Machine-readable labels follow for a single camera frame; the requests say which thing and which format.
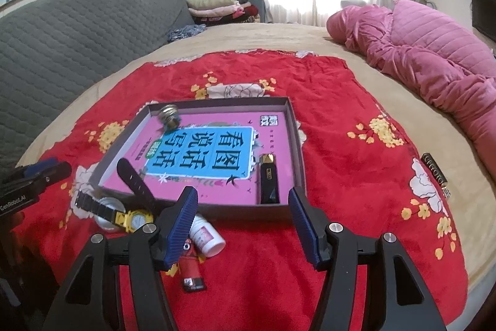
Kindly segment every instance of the beige bedsheet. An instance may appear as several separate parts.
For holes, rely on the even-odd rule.
[[[472,289],[496,264],[496,188],[470,142],[450,119],[430,108],[401,84],[369,67],[362,57],[330,41],[323,28],[301,25],[238,24],[166,45],[131,62],[72,103],[26,151],[21,164],[33,163],[72,130],[76,120],[119,80],[147,61],[160,61],[235,49],[311,50],[346,60],[358,81],[407,131],[420,154],[432,153],[450,182],[448,204],[455,219]]]

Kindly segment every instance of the pink folded blanket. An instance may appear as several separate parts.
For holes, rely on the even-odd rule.
[[[243,7],[239,2],[236,2],[234,5],[230,6],[222,6],[220,8],[209,9],[209,10],[195,10],[189,8],[189,12],[194,17],[223,17],[232,15],[238,11],[243,11]]]
[[[331,37],[450,113],[496,180],[496,60],[452,18],[409,0],[394,11],[349,6],[327,22]]]

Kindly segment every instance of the red floral fabric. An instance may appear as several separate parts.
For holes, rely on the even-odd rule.
[[[407,134],[356,81],[346,63],[308,53],[220,52],[188,62],[147,63],[118,83],[43,158],[90,167],[120,128],[147,102],[203,99],[208,84],[256,83],[287,96],[301,130],[310,202],[353,232],[393,232],[410,253],[448,324],[467,298],[467,273],[456,228],[438,186],[418,162]],[[25,210],[16,228],[62,281],[94,220],[71,214],[68,182],[51,187]],[[179,276],[163,276],[179,329],[308,329],[324,279],[305,261],[291,224],[216,223],[227,246],[201,265],[208,290],[185,294]],[[366,270],[359,271],[351,330],[361,327]],[[126,268],[121,270],[126,325],[136,329]]]

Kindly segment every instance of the blue patterned cloth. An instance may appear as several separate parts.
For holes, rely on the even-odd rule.
[[[180,40],[182,38],[194,37],[197,34],[200,34],[207,30],[206,25],[185,25],[181,29],[172,30],[167,38],[169,42],[174,42]]]

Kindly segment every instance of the black watch strap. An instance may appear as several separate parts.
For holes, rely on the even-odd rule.
[[[131,166],[129,160],[125,158],[119,159],[117,162],[117,174],[131,192],[140,199],[140,203],[143,204],[146,210],[156,216],[155,197],[135,168]]]
[[[112,209],[104,204],[101,204],[91,195],[85,192],[79,192],[76,197],[75,205],[86,212],[91,212],[92,214],[105,219],[106,221],[115,224],[117,210]]]

